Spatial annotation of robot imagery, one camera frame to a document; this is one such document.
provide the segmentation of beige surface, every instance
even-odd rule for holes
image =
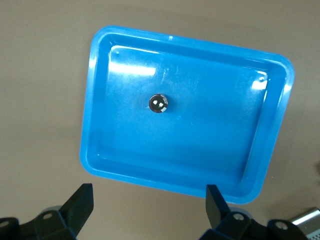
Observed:
[[[90,42],[120,25],[287,56],[296,79],[260,196],[265,224],[320,207],[318,0],[1,0],[0,217],[24,223],[93,183],[80,240],[190,239],[209,227],[201,198],[88,174],[79,145]]]

